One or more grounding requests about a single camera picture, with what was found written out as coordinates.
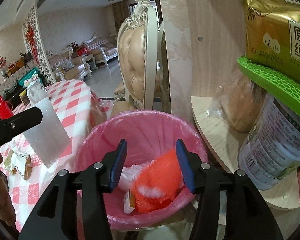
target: yellow lid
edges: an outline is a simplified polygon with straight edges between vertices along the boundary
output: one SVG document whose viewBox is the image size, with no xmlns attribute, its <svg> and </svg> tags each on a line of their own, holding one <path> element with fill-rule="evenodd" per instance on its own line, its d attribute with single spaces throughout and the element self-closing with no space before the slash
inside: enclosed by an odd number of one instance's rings
<svg viewBox="0 0 300 240">
<path fill-rule="evenodd" d="M 19 96 L 20 96 L 20 97 L 23 97 L 26 93 L 27 93 L 27 90 L 25 89 L 25 90 L 23 90 L 23 91 L 19 94 Z"/>
</svg>

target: metal screw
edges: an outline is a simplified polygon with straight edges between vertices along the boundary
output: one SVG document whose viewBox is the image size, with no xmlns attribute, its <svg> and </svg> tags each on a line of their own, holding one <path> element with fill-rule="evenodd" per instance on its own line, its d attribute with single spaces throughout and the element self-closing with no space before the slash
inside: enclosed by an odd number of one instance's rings
<svg viewBox="0 0 300 240">
<path fill-rule="evenodd" d="M 59 176 L 64 176 L 66 174 L 67 174 L 67 170 L 61 170 L 61 171 L 58 172 Z"/>
<path fill-rule="evenodd" d="M 245 173 L 243 170 L 237 170 L 237 174 L 238 174 L 239 176 L 244 176 L 244 175 L 246 175 L 246 173 Z"/>
<path fill-rule="evenodd" d="M 95 168 L 95 169 L 100 169 L 100 168 L 102 168 L 102 163 L 95 163 L 94 165 L 93 165 L 93 167 Z"/>
<path fill-rule="evenodd" d="M 202 169 L 204 169 L 204 170 L 207 170 L 207 169 L 210 168 L 210 165 L 209 165 L 209 163 L 202 163 L 202 164 L 200 165 L 200 167 L 201 167 Z"/>
</svg>

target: wooden shelf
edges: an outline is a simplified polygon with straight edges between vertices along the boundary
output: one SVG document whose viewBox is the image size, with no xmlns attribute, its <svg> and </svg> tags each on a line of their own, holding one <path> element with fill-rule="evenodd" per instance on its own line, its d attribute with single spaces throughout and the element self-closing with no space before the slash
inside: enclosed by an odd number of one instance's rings
<svg viewBox="0 0 300 240">
<path fill-rule="evenodd" d="M 236 131 L 219 118 L 207 118 L 212 98 L 191 97 L 194 121 L 203 140 L 228 172 L 238 169 L 238 151 L 247 133 Z M 269 190 L 260 190 L 268 205 L 275 209 L 292 210 L 300 207 L 297 172 L 292 172 Z"/>
</svg>

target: white pitcher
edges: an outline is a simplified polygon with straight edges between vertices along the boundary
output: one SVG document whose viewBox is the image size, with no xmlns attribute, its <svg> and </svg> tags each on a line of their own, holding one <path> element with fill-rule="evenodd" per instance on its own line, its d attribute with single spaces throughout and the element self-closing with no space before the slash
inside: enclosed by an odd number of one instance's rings
<svg viewBox="0 0 300 240">
<path fill-rule="evenodd" d="M 40 80 L 36 80 L 31 82 L 27 87 L 27 96 L 30 100 L 31 106 L 33 106 L 42 99 L 48 97 L 48 92 L 41 85 Z"/>
</svg>

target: green honeycomb tray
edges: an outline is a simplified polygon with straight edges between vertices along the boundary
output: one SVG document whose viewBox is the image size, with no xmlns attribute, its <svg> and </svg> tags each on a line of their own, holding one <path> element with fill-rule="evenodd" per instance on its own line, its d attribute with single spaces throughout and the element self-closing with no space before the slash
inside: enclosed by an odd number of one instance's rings
<svg viewBox="0 0 300 240">
<path fill-rule="evenodd" d="M 272 68 L 252 63 L 245 56 L 238 58 L 238 63 L 243 74 L 300 116 L 300 84 Z"/>
</svg>

